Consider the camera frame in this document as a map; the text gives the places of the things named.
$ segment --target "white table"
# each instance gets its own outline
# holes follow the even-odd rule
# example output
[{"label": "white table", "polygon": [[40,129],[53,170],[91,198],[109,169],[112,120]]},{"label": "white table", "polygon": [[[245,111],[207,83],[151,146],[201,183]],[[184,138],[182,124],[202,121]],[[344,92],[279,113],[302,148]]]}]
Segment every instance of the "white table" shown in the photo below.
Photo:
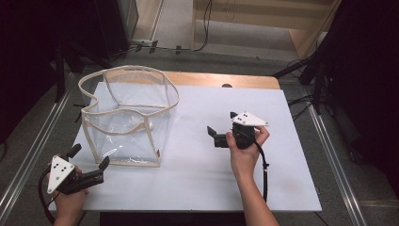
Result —
[{"label": "white table", "polygon": [[[209,125],[231,129],[230,112],[244,110],[269,122],[263,145],[268,168],[268,205],[272,211],[321,211],[309,168],[284,93],[277,89],[226,89],[178,86],[181,101],[161,168],[109,166],[104,183],[90,188],[90,211],[241,211],[228,149],[214,147]],[[71,162],[83,171],[98,168],[81,129],[82,151]],[[255,181],[263,190],[262,159]]]}]

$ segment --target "cable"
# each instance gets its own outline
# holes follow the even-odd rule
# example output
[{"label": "cable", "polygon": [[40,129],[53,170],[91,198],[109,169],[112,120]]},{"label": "cable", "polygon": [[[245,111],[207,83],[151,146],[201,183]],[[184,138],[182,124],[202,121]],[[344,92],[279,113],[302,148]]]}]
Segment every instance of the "cable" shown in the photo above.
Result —
[{"label": "cable", "polygon": [[56,194],[56,196],[55,196],[54,198],[52,198],[52,199],[46,204],[47,208],[50,206],[50,204],[51,204],[52,202],[54,202],[54,201],[56,200],[56,198],[59,196],[59,194],[61,194],[61,192],[58,192],[58,194]]},{"label": "cable", "polygon": [[328,226],[328,224],[326,223],[326,221],[319,215],[319,213],[314,212],[314,214],[316,214],[316,216],[319,217],[319,218],[323,221],[323,223],[325,223],[325,224]]},{"label": "cable", "polygon": [[[298,61],[298,63],[300,63],[300,62],[301,62],[301,59],[294,59],[294,60],[291,60],[290,62],[287,63],[286,68],[289,68],[289,67],[291,66],[291,64],[292,64],[293,62],[295,62],[295,61]],[[292,75],[292,76],[295,77],[295,78],[299,78],[299,76],[300,76],[300,75],[295,75],[295,74],[293,74],[293,72],[290,72],[290,75]]]},{"label": "cable", "polygon": [[82,223],[83,218],[85,217],[86,213],[87,213],[86,211],[82,213],[82,216],[80,216],[79,221],[77,221],[76,226],[79,226]]},{"label": "cable", "polygon": [[303,108],[301,111],[299,111],[299,113],[297,113],[296,115],[293,116],[293,120],[295,121],[300,115],[302,115],[303,112],[305,112],[310,106],[312,105],[312,103],[308,103],[305,108]]},{"label": "cable", "polygon": [[44,178],[46,177],[47,173],[50,172],[50,168],[51,168],[51,165],[49,165],[49,166],[47,167],[47,169],[43,172],[43,174],[42,174],[41,177],[39,178],[39,182],[38,182],[38,192],[39,192],[40,203],[41,203],[41,206],[43,207],[43,210],[44,210],[44,214],[45,214],[45,216],[48,218],[48,220],[50,221],[50,223],[53,225],[54,222],[56,221],[56,219],[55,219],[55,218],[53,217],[53,215],[50,213],[50,211],[49,211],[49,209],[48,209],[48,207],[47,207],[46,201],[44,200],[43,191],[42,191],[43,180],[44,180]]}]

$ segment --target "power cord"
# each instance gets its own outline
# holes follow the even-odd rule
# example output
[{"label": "power cord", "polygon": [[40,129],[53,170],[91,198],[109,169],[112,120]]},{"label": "power cord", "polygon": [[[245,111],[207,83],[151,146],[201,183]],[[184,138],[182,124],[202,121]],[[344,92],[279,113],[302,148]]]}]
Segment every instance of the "power cord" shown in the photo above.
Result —
[{"label": "power cord", "polygon": [[47,219],[50,221],[50,223],[53,225],[56,222],[56,219],[53,217],[53,215],[50,213],[50,210],[47,207],[47,203],[44,200],[43,196],[43,191],[42,191],[42,186],[43,186],[43,180],[46,177],[47,173],[50,172],[51,165],[47,167],[47,169],[41,174],[38,182],[38,192],[39,192],[39,199],[41,206],[43,207],[44,215],[47,217]]},{"label": "power cord", "polygon": [[326,226],[328,226],[328,224],[326,223],[326,221],[319,215],[319,213],[314,212],[314,214],[316,214],[316,216],[319,217],[319,218],[323,221],[323,223],[324,223]]}]

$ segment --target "clear plastic container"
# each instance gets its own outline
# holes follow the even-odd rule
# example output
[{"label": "clear plastic container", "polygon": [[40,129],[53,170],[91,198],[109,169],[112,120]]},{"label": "clear plastic container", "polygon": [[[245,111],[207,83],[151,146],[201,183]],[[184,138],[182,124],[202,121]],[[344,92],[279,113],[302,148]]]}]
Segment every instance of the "clear plastic container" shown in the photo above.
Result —
[{"label": "clear plastic container", "polygon": [[89,74],[79,88],[87,104],[82,126],[97,163],[109,156],[115,165],[160,167],[179,103],[178,90],[163,72],[123,66]]}]

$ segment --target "hand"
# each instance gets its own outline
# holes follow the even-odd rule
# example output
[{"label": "hand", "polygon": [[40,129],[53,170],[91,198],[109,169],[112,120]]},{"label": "hand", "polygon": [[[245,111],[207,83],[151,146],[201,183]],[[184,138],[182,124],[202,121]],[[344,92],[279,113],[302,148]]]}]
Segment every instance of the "hand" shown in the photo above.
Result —
[{"label": "hand", "polygon": [[[263,126],[256,126],[255,128],[259,130],[255,131],[256,142],[262,146],[270,134]],[[226,139],[231,151],[231,169],[236,180],[238,182],[246,179],[253,180],[253,171],[259,157],[257,146],[251,144],[244,150],[239,149],[231,132],[226,134]]]},{"label": "hand", "polygon": [[[75,170],[76,173],[82,173],[78,167],[75,167]],[[71,195],[65,195],[59,191],[53,192],[52,196],[56,203],[55,225],[76,225],[81,216],[87,194],[87,189]]]}]

